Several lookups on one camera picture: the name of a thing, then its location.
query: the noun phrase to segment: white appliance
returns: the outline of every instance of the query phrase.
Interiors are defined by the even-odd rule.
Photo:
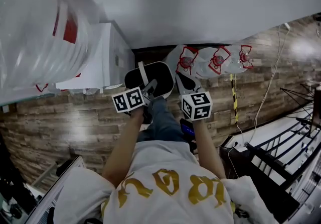
[[[134,68],[134,53],[112,23],[94,26],[96,53],[78,77],[56,83],[58,89],[103,88],[124,83]]]

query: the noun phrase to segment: cable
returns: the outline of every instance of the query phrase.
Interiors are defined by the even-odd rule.
[[[281,26],[282,26],[282,24],[279,26],[278,31],[277,31],[278,36],[279,36],[279,47],[278,47],[278,52],[277,52],[277,61],[276,61],[275,66],[274,66],[274,70],[273,70],[273,73],[272,73],[272,76],[271,76],[271,79],[270,79],[269,86],[267,87],[267,91],[266,91],[266,93],[265,93],[265,96],[264,96],[264,98],[263,98],[263,100],[262,100],[262,103],[261,103],[261,105],[260,105],[260,108],[259,108],[259,110],[257,111],[257,114],[256,114],[256,116],[255,116],[255,119],[254,119],[254,132],[253,132],[253,134],[252,134],[252,136],[251,136],[251,139],[250,139],[250,141],[249,141],[248,143],[250,143],[250,142],[252,141],[252,139],[253,139],[253,137],[254,137],[254,134],[255,134],[255,132],[256,132],[257,118],[258,118],[259,113],[260,113],[260,110],[261,110],[261,108],[262,108],[262,106],[263,106],[263,104],[264,104],[264,102],[265,102],[265,99],[266,99],[266,97],[267,97],[267,94],[268,94],[268,92],[269,92],[269,90],[270,90],[271,83],[272,83],[272,81],[273,81],[273,78],[274,78],[275,73],[276,73],[276,70],[277,70],[277,66],[278,66],[278,64],[279,64],[280,56],[281,56],[281,54],[282,54],[282,52],[283,52],[283,48],[284,48],[284,45],[285,45],[285,42],[286,42],[286,37],[287,37],[287,35],[288,35],[289,32],[290,32],[290,29],[288,29],[288,31],[287,31],[287,33],[286,33],[286,35],[285,35],[285,38],[284,38],[284,43],[283,43],[282,48],[281,48],[281,50],[280,50],[280,46],[281,46],[280,27],[281,27]]]
[[[232,164],[232,166],[233,166],[233,169],[234,169],[234,171],[235,171],[236,176],[239,178],[239,175],[237,175],[237,172],[236,172],[236,170],[235,170],[234,164],[233,164],[233,162],[232,162],[232,160],[231,160],[231,158],[230,158],[230,152],[231,152],[233,149],[235,149],[235,147],[233,147],[233,148],[227,153],[227,156],[229,157],[229,159],[230,159],[230,161],[231,161],[231,164]]]
[[[235,94],[237,95],[237,88],[236,88],[236,74],[234,74],[234,79],[235,79]],[[239,131],[241,132],[242,134],[242,146],[244,146],[244,135],[243,135],[243,132],[241,131],[238,123],[236,123],[236,126],[237,128],[239,129]]]

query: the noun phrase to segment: white t-shirt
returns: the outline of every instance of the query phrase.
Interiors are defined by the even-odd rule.
[[[231,191],[240,189],[237,181],[220,180],[200,167],[187,143],[140,142],[128,176],[117,188],[93,171],[73,169],[58,198],[54,223],[83,224],[93,217],[104,224],[234,223],[234,203],[225,181]],[[246,180],[241,188],[250,182]],[[268,217],[269,222],[260,223],[275,223],[254,185],[247,190],[256,193],[254,204],[263,205],[258,215]]]

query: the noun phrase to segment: jeans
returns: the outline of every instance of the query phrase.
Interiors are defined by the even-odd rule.
[[[149,112],[152,115],[152,123],[146,130],[139,132],[137,143],[152,140],[187,143],[183,139],[181,126],[167,110],[165,99],[159,97],[151,103]]]

